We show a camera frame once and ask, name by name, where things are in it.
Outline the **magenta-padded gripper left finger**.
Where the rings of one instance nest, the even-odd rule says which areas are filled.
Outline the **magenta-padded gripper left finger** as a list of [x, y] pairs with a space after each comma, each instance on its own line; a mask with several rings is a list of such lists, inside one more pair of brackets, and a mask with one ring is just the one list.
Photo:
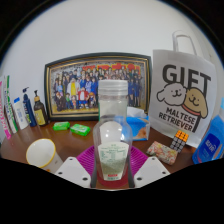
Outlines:
[[55, 174], [81, 187], [95, 188], [97, 174], [94, 147], [89, 147], [77, 157], [68, 157]]

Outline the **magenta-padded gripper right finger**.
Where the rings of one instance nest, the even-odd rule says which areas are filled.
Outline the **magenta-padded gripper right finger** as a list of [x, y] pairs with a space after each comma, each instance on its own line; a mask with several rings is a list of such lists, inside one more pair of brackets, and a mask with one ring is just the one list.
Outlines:
[[132, 147], [128, 168], [128, 183], [130, 188], [140, 188], [163, 177], [170, 172], [155, 157], [148, 157], [139, 149]]

